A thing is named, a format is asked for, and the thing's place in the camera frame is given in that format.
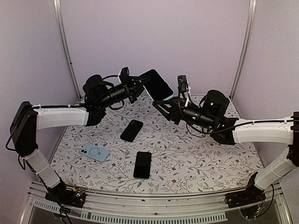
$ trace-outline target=table surface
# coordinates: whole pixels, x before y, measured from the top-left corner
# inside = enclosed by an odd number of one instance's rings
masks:
[[[202,97],[192,98],[198,104]],[[117,111],[107,109],[97,126],[69,126],[51,166],[70,185],[147,194],[245,187],[251,174],[263,167],[253,143],[228,146],[210,137],[194,137],[187,132],[185,122],[175,125],[167,121],[151,104],[149,97],[133,104],[125,101],[125,106]],[[232,103],[226,116],[239,117]],[[121,140],[121,133],[133,119],[143,122],[141,131],[134,142]],[[100,163],[81,155],[86,143],[108,149],[107,160]],[[152,153],[148,180],[133,177],[138,151]]]

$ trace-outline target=light blue smartphone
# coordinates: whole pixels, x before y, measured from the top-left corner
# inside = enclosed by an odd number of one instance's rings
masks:
[[[80,153],[99,162],[105,162],[109,156],[109,151],[107,149],[89,143],[83,145]]]

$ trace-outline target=phone case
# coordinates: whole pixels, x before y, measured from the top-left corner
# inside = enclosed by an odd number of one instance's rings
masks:
[[[121,139],[129,142],[133,142],[139,131],[141,130],[143,123],[138,120],[132,120],[121,134]]]
[[[99,162],[105,162],[109,156],[109,151],[107,149],[100,148],[89,143],[83,145],[80,153]]]

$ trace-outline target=white wall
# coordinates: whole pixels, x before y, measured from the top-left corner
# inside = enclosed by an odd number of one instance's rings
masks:
[[[299,111],[299,4],[297,0],[259,0],[235,103],[246,119],[291,116]],[[264,165],[284,145],[258,144]],[[299,169],[281,180],[294,223],[299,220]]]
[[[0,4],[0,223],[15,224],[31,174],[5,149],[9,126],[20,103],[75,102],[60,44],[52,0],[5,0]],[[60,128],[38,134],[39,148],[51,151]]]
[[[228,95],[241,53],[249,1],[64,0],[70,53],[82,86],[92,74],[131,75],[155,68],[177,90],[186,74],[192,91]]]

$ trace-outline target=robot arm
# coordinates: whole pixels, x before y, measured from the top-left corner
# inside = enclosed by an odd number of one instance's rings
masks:
[[[168,101],[154,101],[169,121],[179,124],[184,120],[199,133],[209,134],[216,142],[234,145],[242,142],[280,142],[288,147],[266,168],[254,173],[244,191],[226,195],[229,207],[238,207],[265,199],[264,190],[273,182],[299,166],[299,112],[292,117],[271,120],[245,120],[224,116],[229,100],[219,91],[211,90],[195,105],[180,94],[188,92],[185,76],[178,77],[178,96]],[[198,130],[193,125],[206,128]]]
[[[49,127],[97,125],[106,115],[107,107],[123,102],[126,98],[129,98],[131,103],[135,102],[148,80],[147,77],[130,77],[128,68],[123,68],[118,78],[121,84],[114,86],[104,81],[100,75],[90,77],[83,86],[84,104],[41,106],[31,105],[26,101],[20,105],[10,126],[11,135],[7,146],[12,139],[13,150],[26,161],[47,188],[46,199],[59,204],[83,207],[85,194],[79,189],[66,189],[65,183],[38,150],[36,131]]]

